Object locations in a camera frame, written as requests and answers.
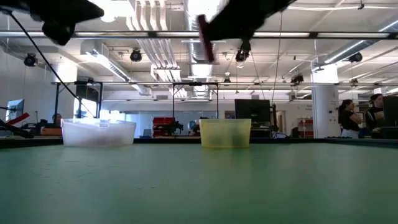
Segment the red machine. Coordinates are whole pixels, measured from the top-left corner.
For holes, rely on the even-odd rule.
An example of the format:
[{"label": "red machine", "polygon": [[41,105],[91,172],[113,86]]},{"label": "red machine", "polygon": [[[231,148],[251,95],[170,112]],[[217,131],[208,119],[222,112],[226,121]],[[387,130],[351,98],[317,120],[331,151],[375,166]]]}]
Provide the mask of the red machine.
[{"label": "red machine", "polygon": [[175,118],[154,118],[153,120],[153,138],[160,136],[174,136],[177,129],[183,130],[183,125]]}]

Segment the black monitor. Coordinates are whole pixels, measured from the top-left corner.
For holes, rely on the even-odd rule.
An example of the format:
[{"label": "black monitor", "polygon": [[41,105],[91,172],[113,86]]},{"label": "black monitor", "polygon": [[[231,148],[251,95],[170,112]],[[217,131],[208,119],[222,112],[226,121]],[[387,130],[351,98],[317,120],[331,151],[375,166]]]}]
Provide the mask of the black monitor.
[{"label": "black monitor", "polygon": [[235,100],[235,118],[251,119],[252,123],[271,123],[269,100]]},{"label": "black monitor", "polygon": [[24,99],[8,101],[6,121],[16,119],[24,113]]},{"label": "black monitor", "polygon": [[398,127],[398,97],[385,96],[384,104],[384,121],[387,127]]}]

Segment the black shirt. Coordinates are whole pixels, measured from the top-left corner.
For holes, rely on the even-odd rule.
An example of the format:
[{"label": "black shirt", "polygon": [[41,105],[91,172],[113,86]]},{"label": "black shirt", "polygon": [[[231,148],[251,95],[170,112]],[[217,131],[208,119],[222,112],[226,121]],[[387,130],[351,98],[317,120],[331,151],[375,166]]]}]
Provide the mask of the black shirt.
[{"label": "black shirt", "polygon": [[379,128],[383,124],[383,120],[377,120],[376,119],[376,113],[383,111],[383,108],[378,108],[373,106],[372,108],[368,109],[368,111],[365,114],[365,120],[366,120],[366,127],[372,131],[375,128]]},{"label": "black shirt", "polygon": [[340,115],[341,125],[342,125],[342,127],[344,129],[353,130],[353,131],[359,131],[358,124],[355,123],[352,119],[349,118],[353,114],[354,113],[352,111],[343,110],[343,112],[341,112],[341,115]]}]

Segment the translucent container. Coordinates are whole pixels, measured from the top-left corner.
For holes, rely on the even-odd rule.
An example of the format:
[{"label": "translucent container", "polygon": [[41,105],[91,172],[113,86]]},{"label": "translucent container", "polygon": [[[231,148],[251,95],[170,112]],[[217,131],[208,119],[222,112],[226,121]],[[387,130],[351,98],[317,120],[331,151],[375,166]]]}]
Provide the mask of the translucent container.
[{"label": "translucent container", "polygon": [[132,144],[136,123],[103,119],[62,119],[66,146],[108,147]]},{"label": "translucent container", "polygon": [[201,119],[202,147],[249,147],[251,119]]}]

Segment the green table surface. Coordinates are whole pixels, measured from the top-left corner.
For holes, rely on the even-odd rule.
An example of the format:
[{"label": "green table surface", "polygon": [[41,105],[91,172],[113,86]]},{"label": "green table surface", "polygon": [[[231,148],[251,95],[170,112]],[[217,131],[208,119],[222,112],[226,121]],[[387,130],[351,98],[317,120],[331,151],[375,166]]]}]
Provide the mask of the green table surface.
[{"label": "green table surface", "polygon": [[398,151],[338,144],[0,151],[0,223],[398,223]]}]

